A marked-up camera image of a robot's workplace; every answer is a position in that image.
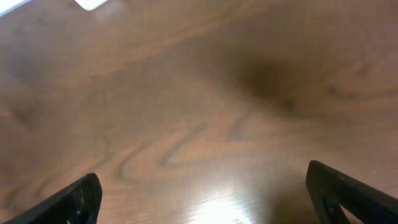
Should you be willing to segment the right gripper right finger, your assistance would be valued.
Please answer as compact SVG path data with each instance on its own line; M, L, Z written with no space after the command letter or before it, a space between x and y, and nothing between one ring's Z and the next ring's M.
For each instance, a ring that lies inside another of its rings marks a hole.
M319 161L310 161L306 186L321 223L397 223L397 199Z

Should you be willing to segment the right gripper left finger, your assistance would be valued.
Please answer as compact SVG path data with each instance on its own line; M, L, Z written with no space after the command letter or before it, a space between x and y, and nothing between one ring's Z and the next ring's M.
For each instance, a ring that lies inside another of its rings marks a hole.
M98 176L89 173L5 224L96 224L102 196Z

